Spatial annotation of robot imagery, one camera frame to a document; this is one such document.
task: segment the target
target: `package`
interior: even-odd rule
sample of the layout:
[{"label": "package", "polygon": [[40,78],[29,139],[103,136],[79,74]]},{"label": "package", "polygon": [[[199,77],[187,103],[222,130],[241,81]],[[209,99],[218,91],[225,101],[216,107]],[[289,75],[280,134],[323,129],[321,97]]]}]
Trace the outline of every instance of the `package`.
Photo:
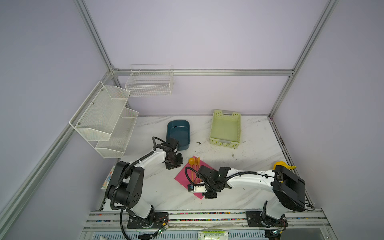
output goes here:
[{"label": "package", "polygon": [[103,186],[101,187],[102,190],[106,190],[109,184],[109,181],[111,180],[111,176],[113,174],[113,171],[115,170],[115,166],[112,167],[111,171],[109,172],[107,178],[105,179]]},{"label": "package", "polygon": [[228,236],[228,232],[220,230],[199,232],[199,240],[228,240]]}]

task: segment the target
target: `orange spoon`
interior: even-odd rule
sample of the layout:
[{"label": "orange spoon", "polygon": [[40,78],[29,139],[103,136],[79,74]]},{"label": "orange spoon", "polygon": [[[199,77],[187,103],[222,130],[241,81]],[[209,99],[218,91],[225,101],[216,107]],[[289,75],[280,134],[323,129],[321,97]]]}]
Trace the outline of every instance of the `orange spoon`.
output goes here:
[{"label": "orange spoon", "polygon": [[[191,165],[191,168],[193,168],[193,169],[195,169],[194,168],[194,165],[195,165],[195,159],[193,158],[193,157],[191,157],[189,160],[188,160],[188,163],[189,163],[189,165]],[[191,171],[191,177],[192,177],[192,181],[194,181],[194,179],[193,179],[193,171]]]}]

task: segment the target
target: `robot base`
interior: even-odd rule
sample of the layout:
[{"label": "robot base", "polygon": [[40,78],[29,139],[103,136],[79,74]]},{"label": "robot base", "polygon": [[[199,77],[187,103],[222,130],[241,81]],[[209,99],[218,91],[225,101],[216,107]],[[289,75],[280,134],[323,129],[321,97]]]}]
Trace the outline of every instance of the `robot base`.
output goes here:
[{"label": "robot base", "polygon": [[287,226],[287,221],[285,219],[285,215],[283,215],[279,220],[275,219],[269,219],[268,224],[269,226],[266,226],[265,220],[262,218],[262,211],[248,211],[245,212],[247,216],[247,222],[248,222],[248,227],[284,227],[284,223],[281,221],[285,222],[285,226]]},{"label": "robot base", "polygon": [[155,208],[152,206],[151,211],[147,218],[141,218],[139,216],[129,216],[127,228],[138,229],[138,228],[160,228],[164,222],[168,222],[167,212],[155,212]]}]

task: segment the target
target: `black cable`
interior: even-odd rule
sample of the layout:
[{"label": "black cable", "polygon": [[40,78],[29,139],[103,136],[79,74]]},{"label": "black cable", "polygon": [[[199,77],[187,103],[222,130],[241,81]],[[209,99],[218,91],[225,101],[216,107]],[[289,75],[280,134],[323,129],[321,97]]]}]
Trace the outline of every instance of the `black cable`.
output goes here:
[{"label": "black cable", "polygon": [[312,205],[312,204],[310,204],[310,203],[307,203],[306,205],[309,205],[309,206],[311,206],[312,207],[312,209],[305,209],[305,210],[307,210],[307,211],[315,211],[315,207]]},{"label": "black cable", "polygon": [[164,140],[158,138],[158,137],[152,137],[152,141],[153,141],[153,151],[156,151],[156,141],[155,139],[159,140],[159,141],[162,141],[162,142],[165,142]]},{"label": "black cable", "polygon": [[[204,184],[196,184],[196,183],[194,183],[194,182],[189,178],[189,176],[188,176],[188,173],[187,173],[187,170],[188,170],[188,169],[190,169],[192,172],[196,173],[196,176],[199,175],[199,178],[202,179],[202,180],[204,181]],[[230,180],[231,178],[240,176],[240,175],[252,174],[252,175],[260,175],[260,176],[263,176],[263,177],[266,177],[266,178],[268,178],[268,177],[274,178],[274,177],[272,177],[272,176],[268,176],[268,175],[266,175],[266,174],[265,174],[265,175],[263,175],[263,174],[259,174],[258,172],[253,172],[253,171],[238,172],[238,173],[232,174],[231,176],[227,177],[227,178],[221,183],[219,189],[214,189],[214,188],[208,183],[207,179],[206,179],[202,174],[200,174],[199,172],[197,172],[195,169],[193,169],[193,168],[191,168],[191,167],[185,167],[184,172],[185,172],[185,175],[186,175],[188,181],[189,181],[193,186],[204,186],[204,185],[206,185],[206,186],[207,186],[211,191],[213,191],[213,192],[220,192],[220,191],[223,189],[225,183],[226,183],[228,180]]]},{"label": "black cable", "polygon": [[[203,179],[204,180],[204,183],[203,184],[196,184],[194,183],[188,176],[188,173],[187,173],[187,170],[190,169],[192,172],[196,173],[196,176],[199,175],[200,179]],[[184,169],[184,173],[188,179],[188,181],[193,185],[193,186],[204,186],[207,182],[207,180],[205,179],[205,177],[203,175],[201,175],[199,172],[197,172],[195,169],[191,168],[191,167],[185,167]]]},{"label": "black cable", "polygon": [[112,194],[112,197],[111,197],[111,209],[112,210],[119,210],[119,209],[126,209],[125,206],[115,206],[115,198],[116,198],[116,194],[118,193],[118,189],[123,181],[124,178],[127,177],[127,174],[129,172],[129,170],[131,170],[133,168],[134,165],[136,165],[137,163],[139,163],[139,160],[136,160],[134,161],[132,164],[130,164],[125,170],[124,172],[120,175],[119,177],[119,180],[116,184],[116,187],[115,187],[115,190],[113,191],[113,194]]},{"label": "black cable", "polygon": [[127,236],[127,234],[125,233],[125,231],[124,231],[124,227],[123,227],[123,225],[122,225],[122,212],[124,211],[124,209],[121,209],[121,211],[120,211],[120,228],[121,228],[121,232],[122,232],[122,234],[124,235],[124,237],[125,237],[125,239],[126,240],[131,240],[128,236]]},{"label": "black cable", "polygon": [[151,234],[142,234],[137,237],[140,240],[150,240],[153,239]]}]

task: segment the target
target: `yellow object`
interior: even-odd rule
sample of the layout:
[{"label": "yellow object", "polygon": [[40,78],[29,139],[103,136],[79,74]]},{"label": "yellow object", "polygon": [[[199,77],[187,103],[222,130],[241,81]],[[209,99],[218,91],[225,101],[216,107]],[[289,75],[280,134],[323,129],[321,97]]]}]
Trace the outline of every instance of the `yellow object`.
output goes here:
[{"label": "yellow object", "polygon": [[[198,171],[199,169],[197,168],[197,163],[198,163],[199,159],[195,159],[195,166],[193,167],[193,169],[195,169],[196,171]],[[195,173],[195,179],[193,180],[195,183],[198,183],[197,181],[197,175]]]},{"label": "yellow object", "polygon": [[197,170],[199,170],[200,169],[200,157],[198,157],[197,158]]},{"label": "yellow object", "polygon": [[283,162],[283,161],[278,161],[277,163],[275,163],[274,165],[273,165],[273,169],[275,170],[276,169],[276,166],[277,165],[281,165],[281,166],[283,166],[283,167],[286,167],[286,168],[288,168],[289,170],[292,170],[292,169],[295,169],[296,168],[296,166],[288,166],[285,162]]},{"label": "yellow object", "polygon": [[[189,160],[188,160],[188,163],[189,163],[189,165],[191,165],[191,168],[193,168],[194,169],[194,165],[195,165],[195,159],[193,158],[193,157],[191,157]],[[193,171],[191,171],[191,180],[193,181],[194,179],[193,179]]]},{"label": "yellow object", "polygon": [[191,158],[188,160],[188,163],[189,163],[189,165],[191,165],[191,167],[192,167],[192,165],[195,164],[195,159],[194,159],[193,157],[191,157]]},{"label": "yellow object", "polygon": [[197,167],[200,163],[200,157],[198,157],[195,161],[195,166]]}]

